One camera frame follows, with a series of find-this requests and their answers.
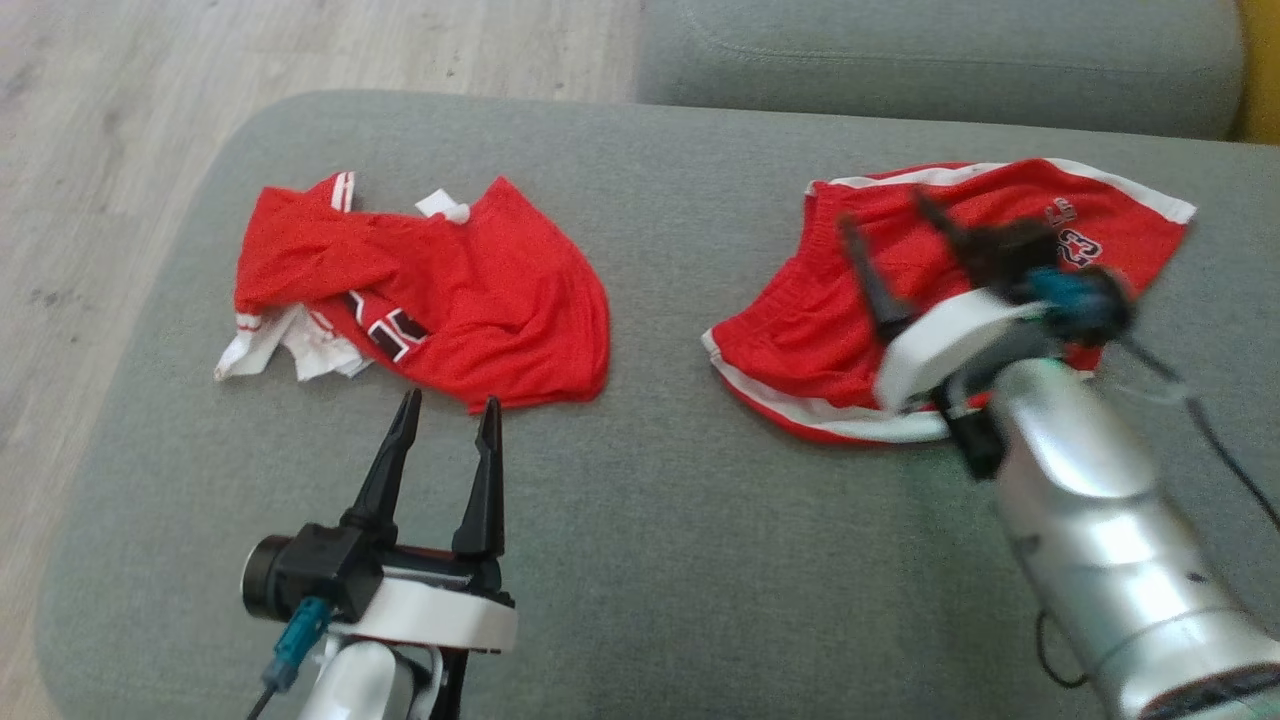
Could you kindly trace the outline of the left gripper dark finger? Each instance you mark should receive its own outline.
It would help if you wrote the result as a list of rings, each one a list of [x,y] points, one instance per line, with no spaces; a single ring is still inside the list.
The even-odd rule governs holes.
[[[340,525],[370,536],[375,547],[393,547],[398,538],[396,510],[401,496],[404,462],[417,437],[422,392],[404,393],[399,407]]]
[[[477,466],[463,518],[454,530],[452,551],[470,562],[499,559],[506,552],[506,474],[503,410],[489,396],[477,428]]]

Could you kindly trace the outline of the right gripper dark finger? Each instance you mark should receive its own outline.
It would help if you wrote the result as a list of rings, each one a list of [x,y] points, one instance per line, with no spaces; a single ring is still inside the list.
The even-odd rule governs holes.
[[[911,195],[920,214],[942,234],[970,284],[974,288],[991,286],[991,256],[982,228],[961,225],[923,188],[913,188]]]
[[[891,343],[914,323],[916,313],[891,291],[887,279],[872,261],[865,238],[851,215],[842,214],[838,218],[838,232],[864,304],[870,313],[876,336],[882,343]]]

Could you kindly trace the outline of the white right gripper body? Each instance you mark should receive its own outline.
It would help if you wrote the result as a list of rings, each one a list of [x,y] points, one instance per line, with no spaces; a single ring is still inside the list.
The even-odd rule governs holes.
[[[1039,319],[1048,309],[1046,301],[1011,304],[991,290],[945,300],[887,346],[874,383],[877,404],[887,413],[905,413],[909,400],[941,386],[1016,323]]]

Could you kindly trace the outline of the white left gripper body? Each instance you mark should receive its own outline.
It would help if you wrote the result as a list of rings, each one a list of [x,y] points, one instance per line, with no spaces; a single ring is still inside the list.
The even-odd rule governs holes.
[[[483,653],[515,650],[518,614],[497,559],[397,547],[362,618],[346,634],[412,647]]]

